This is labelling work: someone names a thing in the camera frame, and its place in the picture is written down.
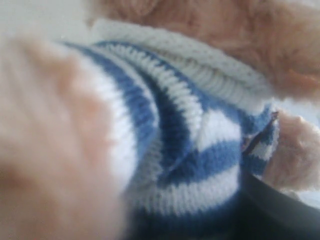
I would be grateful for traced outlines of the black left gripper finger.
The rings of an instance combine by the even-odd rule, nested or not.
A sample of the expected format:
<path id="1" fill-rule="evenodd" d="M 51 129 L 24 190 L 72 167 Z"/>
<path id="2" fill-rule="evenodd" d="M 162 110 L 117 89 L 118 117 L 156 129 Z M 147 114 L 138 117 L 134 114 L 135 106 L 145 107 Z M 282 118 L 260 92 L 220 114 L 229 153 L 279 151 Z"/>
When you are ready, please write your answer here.
<path id="1" fill-rule="evenodd" d="M 235 223 L 228 240 L 318 240 L 319 191 L 280 192 L 248 172 L 240 177 Z"/>

